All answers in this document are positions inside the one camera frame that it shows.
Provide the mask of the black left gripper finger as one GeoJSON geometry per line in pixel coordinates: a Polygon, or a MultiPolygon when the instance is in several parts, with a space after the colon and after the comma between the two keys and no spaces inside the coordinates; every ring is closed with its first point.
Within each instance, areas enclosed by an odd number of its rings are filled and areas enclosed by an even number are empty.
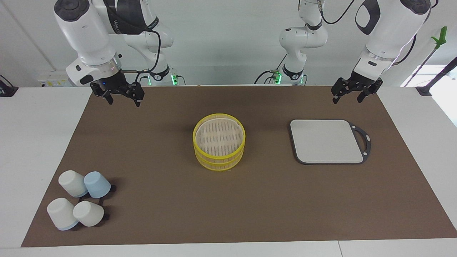
{"type": "Polygon", "coordinates": [[[338,104],[338,101],[344,96],[347,92],[348,81],[345,79],[337,79],[334,85],[331,88],[333,94],[333,103],[338,104]]]}
{"type": "Polygon", "coordinates": [[[361,103],[367,96],[376,94],[379,88],[382,86],[382,83],[382,79],[378,79],[370,86],[364,86],[358,96],[358,102],[361,103]]]}

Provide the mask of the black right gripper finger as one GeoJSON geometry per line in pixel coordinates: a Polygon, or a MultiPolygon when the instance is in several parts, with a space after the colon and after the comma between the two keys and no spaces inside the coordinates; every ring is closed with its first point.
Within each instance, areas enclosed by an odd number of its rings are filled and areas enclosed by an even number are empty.
{"type": "Polygon", "coordinates": [[[139,82],[134,82],[129,85],[129,98],[134,101],[136,107],[141,105],[144,98],[144,90],[139,82]]]}
{"type": "Polygon", "coordinates": [[[97,83],[90,83],[90,88],[96,97],[102,97],[108,102],[108,104],[113,104],[113,98],[109,90],[103,90],[97,83]]]}

